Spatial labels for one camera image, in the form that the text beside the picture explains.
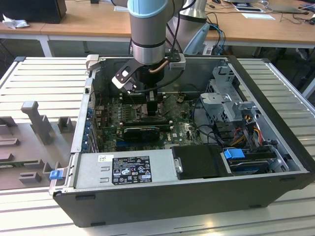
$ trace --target metal bracket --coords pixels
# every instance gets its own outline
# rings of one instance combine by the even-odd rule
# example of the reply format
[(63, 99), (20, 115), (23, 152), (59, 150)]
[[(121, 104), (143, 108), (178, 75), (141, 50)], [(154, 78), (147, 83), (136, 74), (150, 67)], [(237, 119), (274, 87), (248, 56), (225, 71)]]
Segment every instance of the metal bracket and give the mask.
[(173, 70), (173, 69), (180, 69), (180, 70), (185, 70), (186, 68), (186, 59), (184, 54), (180, 53), (179, 55), (179, 60), (176, 61), (169, 61), (169, 69)]
[(87, 70), (91, 71), (91, 70), (98, 68), (99, 62), (100, 62), (99, 55), (97, 55), (97, 54), (88, 55), (87, 59), (85, 61), (85, 65), (87, 67)]
[(117, 88), (124, 88), (128, 93), (131, 93), (132, 90), (137, 88), (132, 75), (142, 66), (144, 65), (137, 62), (136, 59), (130, 59), (112, 78), (113, 84)]

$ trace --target computer case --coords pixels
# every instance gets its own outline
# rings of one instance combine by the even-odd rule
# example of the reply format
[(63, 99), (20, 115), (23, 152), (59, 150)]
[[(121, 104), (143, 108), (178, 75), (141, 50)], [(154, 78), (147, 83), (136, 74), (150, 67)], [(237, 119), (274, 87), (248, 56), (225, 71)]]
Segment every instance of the computer case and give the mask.
[(64, 0), (2, 0), (2, 15), (14, 20), (59, 24), (67, 8)]

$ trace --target blue latch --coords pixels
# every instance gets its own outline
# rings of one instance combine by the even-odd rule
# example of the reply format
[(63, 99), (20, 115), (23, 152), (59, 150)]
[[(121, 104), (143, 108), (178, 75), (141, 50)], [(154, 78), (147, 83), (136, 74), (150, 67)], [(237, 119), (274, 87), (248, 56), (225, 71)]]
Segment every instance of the blue latch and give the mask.
[(49, 175), (50, 180), (62, 179), (62, 178), (63, 178), (63, 171), (62, 170), (55, 170), (55, 171), (50, 172), (50, 175)]
[(224, 151), (226, 159), (245, 158), (245, 155), (241, 149), (231, 148)]

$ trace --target white cable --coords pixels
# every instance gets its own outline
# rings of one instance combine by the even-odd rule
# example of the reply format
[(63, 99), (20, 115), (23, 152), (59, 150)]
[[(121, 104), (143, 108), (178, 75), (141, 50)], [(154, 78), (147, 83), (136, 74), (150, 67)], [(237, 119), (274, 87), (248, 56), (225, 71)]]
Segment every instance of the white cable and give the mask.
[(309, 8), (309, 7), (313, 7), (313, 6), (315, 6), (315, 4), (313, 4), (313, 5), (311, 5), (311, 6), (306, 6), (306, 7), (303, 7), (303, 8), (299, 8), (299, 10), (303, 10), (303, 9), (305, 9), (305, 8)]
[(268, 1), (264, 1), (264, 0), (262, 0), (262, 1), (260, 1), (260, 2), (255, 3), (255, 4), (259, 4), (259, 5), (263, 6), (263, 7), (264, 7), (263, 9), (262, 9), (262, 8), (260, 8), (260, 7), (255, 6), (256, 8), (258, 8), (258, 9), (260, 9), (260, 10), (262, 10), (262, 11), (263, 11), (263, 10), (267, 9), (267, 6), (268, 6), (269, 2), (268, 2)]

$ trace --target power supply label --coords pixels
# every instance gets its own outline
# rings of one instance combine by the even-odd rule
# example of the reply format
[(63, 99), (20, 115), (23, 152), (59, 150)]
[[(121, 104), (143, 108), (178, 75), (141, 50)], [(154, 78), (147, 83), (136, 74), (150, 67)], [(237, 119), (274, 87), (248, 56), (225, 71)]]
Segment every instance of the power supply label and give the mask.
[(112, 170), (114, 185), (152, 182), (149, 156), (113, 158)]

